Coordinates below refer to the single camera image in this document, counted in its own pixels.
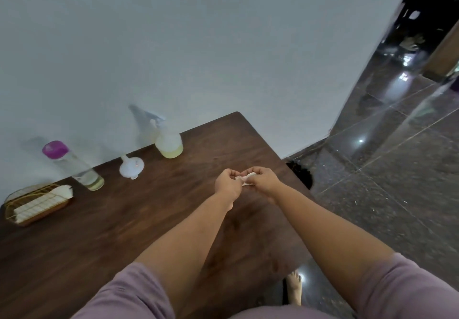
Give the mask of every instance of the clear liquid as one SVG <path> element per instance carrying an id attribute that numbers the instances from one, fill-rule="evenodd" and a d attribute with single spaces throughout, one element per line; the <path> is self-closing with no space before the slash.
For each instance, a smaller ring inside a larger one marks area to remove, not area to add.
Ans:
<path id="1" fill-rule="evenodd" d="M 100 189 L 105 182 L 104 178 L 92 169 L 75 174 L 72 177 L 90 191 Z"/>
<path id="2" fill-rule="evenodd" d="M 174 151 L 159 150 L 159 152 L 161 152 L 161 154 L 166 158 L 175 158 L 183 152 L 183 145 L 180 145 L 180 147 Z"/>

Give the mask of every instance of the glass bottle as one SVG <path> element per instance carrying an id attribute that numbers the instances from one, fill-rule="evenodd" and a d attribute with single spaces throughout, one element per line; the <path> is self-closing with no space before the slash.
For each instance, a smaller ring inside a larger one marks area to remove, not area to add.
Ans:
<path id="1" fill-rule="evenodd" d="M 59 140 L 47 143 L 41 150 L 43 154 L 80 184 L 91 191 L 98 190 L 104 184 L 104 179 L 95 172 L 89 164 L 79 159 L 70 149 Z"/>

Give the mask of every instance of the forearm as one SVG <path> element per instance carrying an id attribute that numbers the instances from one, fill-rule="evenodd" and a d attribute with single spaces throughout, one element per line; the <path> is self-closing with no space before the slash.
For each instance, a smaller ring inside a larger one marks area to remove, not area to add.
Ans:
<path id="1" fill-rule="evenodd" d="M 363 229 L 284 184 L 274 199 L 332 285 L 354 308 L 362 276 L 394 253 Z"/>
<path id="2" fill-rule="evenodd" d="M 230 204 L 224 195 L 212 195 L 136 259 L 158 277 L 176 315 L 191 292 Z"/>

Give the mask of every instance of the wooden table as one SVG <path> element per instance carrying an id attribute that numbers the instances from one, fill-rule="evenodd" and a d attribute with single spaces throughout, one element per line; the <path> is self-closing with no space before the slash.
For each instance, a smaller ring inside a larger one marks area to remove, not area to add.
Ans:
<path id="1" fill-rule="evenodd" d="M 213 193 L 227 167 L 270 167 L 310 196 L 240 113 L 182 134 L 184 152 L 163 158 L 154 146 L 137 155 L 145 169 L 120 176 L 120 159 L 96 168 L 105 185 L 91 192 L 68 178 L 66 208 L 20 228 L 0 222 L 0 318 L 68 318 L 154 240 Z M 186 318 L 226 318 L 282 279 L 310 254 L 281 211 L 244 190 L 210 250 Z"/>

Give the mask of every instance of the purple sleeve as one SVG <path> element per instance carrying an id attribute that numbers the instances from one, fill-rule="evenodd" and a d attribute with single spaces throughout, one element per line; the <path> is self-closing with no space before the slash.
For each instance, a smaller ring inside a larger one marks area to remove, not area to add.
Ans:
<path id="1" fill-rule="evenodd" d="M 72 319 L 175 319 L 158 279 L 140 263 L 128 265 Z"/>
<path id="2" fill-rule="evenodd" d="M 364 276 L 357 312 L 365 319 L 459 318 L 459 292 L 394 254 Z"/>

